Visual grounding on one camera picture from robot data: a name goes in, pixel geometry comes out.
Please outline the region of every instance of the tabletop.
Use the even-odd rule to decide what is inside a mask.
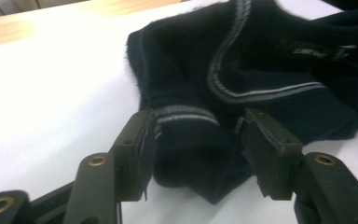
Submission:
[[[138,110],[128,34],[217,1],[124,2],[96,0],[0,17],[0,191],[21,189],[34,200],[73,181],[83,158],[108,151]],[[339,12],[319,0],[278,2],[306,19]],[[358,134],[305,146],[305,153],[311,151],[337,156],[358,178]],[[255,177],[217,205],[152,180],[147,201],[123,203],[123,216],[126,224],[296,223],[293,201],[263,198]]]

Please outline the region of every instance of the folded clothing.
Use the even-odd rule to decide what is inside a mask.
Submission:
[[[358,11],[307,21],[230,0],[130,34],[128,58],[157,122],[154,177],[210,203],[253,174],[234,131],[245,108],[304,144],[358,130]]]

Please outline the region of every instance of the dark navy garment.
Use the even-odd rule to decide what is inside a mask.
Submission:
[[[234,133],[245,108],[304,144],[358,130],[358,10],[307,21],[230,0],[132,33],[128,57],[157,122],[154,177],[210,203],[252,175]]]

